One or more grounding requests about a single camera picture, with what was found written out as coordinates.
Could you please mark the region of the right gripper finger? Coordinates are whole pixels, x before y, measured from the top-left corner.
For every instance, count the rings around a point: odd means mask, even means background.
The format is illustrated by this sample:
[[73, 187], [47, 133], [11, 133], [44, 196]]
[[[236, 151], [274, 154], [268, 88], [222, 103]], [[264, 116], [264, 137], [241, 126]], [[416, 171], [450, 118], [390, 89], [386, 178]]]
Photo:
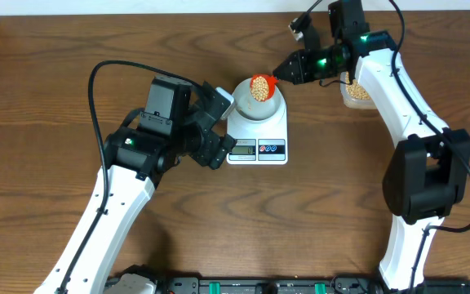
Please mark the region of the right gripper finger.
[[279, 81], [290, 82], [294, 85], [303, 83], [302, 72], [299, 71], [297, 68], [291, 68], [291, 67], [276, 68], [273, 71], [273, 76]]
[[302, 68], [303, 51], [290, 53], [273, 71], [274, 74], [299, 74]]

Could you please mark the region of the red plastic measuring scoop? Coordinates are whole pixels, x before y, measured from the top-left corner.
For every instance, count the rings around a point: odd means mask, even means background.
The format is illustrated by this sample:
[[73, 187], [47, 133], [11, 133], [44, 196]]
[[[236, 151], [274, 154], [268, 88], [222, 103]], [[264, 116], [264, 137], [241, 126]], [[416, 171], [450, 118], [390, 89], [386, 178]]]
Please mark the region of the red plastic measuring scoop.
[[250, 82], [251, 95], [258, 102], [265, 102], [273, 97], [277, 82], [274, 76], [256, 74]]

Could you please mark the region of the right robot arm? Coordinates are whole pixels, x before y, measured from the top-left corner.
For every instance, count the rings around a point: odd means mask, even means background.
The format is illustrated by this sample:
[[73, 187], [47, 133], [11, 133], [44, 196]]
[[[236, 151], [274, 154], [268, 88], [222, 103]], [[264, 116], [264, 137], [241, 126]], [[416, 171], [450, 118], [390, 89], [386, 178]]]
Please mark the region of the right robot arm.
[[401, 61], [401, 40], [374, 31], [359, 1], [328, 7], [333, 42], [322, 46], [308, 12], [290, 22], [303, 48], [273, 76], [295, 85], [359, 85], [372, 99], [394, 145], [382, 191], [392, 213], [388, 248], [379, 263], [386, 293], [415, 293], [435, 233], [470, 182], [470, 136], [453, 130], [427, 105]]

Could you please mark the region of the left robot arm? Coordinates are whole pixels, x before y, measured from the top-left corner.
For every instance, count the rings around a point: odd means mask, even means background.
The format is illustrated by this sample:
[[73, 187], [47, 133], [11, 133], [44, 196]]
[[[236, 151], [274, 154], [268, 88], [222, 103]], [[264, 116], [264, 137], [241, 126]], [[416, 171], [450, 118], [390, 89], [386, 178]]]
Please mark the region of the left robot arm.
[[[199, 101], [191, 104], [191, 92]], [[132, 110], [120, 127], [99, 138], [102, 167], [91, 199], [55, 267], [38, 293], [102, 293], [135, 219], [162, 176], [183, 156], [215, 170], [234, 147], [213, 127], [234, 106], [233, 96], [208, 83], [156, 77], [145, 108]]]

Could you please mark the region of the soybeans in scoop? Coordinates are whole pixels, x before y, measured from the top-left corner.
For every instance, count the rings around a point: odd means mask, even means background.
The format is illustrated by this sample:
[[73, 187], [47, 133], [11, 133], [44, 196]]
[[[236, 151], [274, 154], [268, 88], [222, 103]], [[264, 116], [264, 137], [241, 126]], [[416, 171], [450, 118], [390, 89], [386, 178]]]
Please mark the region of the soybeans in scoop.
[[251, 94], [255, 100], [263, 102], [268, 99], [269, 85], [266, 78], [256, 76], [251, 81]]

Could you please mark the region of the grey round bowl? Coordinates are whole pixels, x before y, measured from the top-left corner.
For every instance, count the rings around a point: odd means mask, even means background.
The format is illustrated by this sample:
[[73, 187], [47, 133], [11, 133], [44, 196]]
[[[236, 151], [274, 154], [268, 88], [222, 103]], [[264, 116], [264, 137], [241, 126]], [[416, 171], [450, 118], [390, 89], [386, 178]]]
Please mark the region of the grey round bowl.
[[243, 118], [253, 121], [270, 119], [273, 115], [282, 115], [286, 102], [277, 86], [274, 87], [273, 96], [266, 101], [257, 101], [251, 94], [251, 79], [247, 78], [237, 85], [233, 92], [236, 103], [235, 110]]

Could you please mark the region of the white digital kitchen scale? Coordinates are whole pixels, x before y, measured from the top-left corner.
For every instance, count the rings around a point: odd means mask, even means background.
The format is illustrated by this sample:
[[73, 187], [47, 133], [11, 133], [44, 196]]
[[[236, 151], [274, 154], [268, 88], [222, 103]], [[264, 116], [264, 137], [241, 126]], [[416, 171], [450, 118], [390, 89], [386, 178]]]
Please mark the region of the white digital kitchen scale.
[[237, 140], [228, 153], [234, 165], [284, 165], [288, 162], [287, 107], [282, 115], [253, 121], [234, 110], [228, 116], [228, 134]]

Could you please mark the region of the pile of soybeans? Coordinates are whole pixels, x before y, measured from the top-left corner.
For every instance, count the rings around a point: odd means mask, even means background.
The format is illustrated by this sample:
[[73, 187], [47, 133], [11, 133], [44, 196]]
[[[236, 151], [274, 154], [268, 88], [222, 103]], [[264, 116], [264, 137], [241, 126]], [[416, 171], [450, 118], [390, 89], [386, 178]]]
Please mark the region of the pile of soybeans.
[[358, 84], [356, 79], [351, 80], [349, 73], [345, 74], [346, 92], [355, 100], [371, 100], [367, 91]]

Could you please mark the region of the clear plastic container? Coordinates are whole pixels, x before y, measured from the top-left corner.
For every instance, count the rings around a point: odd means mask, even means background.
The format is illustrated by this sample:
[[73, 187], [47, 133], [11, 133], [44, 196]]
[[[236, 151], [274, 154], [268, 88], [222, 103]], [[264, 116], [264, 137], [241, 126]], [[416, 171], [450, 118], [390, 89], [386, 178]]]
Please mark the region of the clear plastic container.
[[340, 84], [340, 91], [343, 97], [344, 104], [349, 107], [350, 109], [376, 109], [374, 101], [371, 100], [355, 100], [352, 99], [348, 93], [346, 92], [346, 82], [345, 82], [345, 74], [347, 72], [341, 73], [339, 78], [342, 82]]

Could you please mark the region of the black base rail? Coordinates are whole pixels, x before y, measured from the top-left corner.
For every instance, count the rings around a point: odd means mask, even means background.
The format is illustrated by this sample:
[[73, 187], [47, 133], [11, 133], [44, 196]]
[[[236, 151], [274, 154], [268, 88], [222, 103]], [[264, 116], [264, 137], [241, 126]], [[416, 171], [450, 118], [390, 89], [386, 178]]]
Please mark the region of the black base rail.
[[372, 294], [387, 293], [379, 281], [360, 277], [331, 279], [204, 279], [169, 278], [152, 280], [137, 274], [125, 274], [105, 284], [106, 293], [154, 294]]

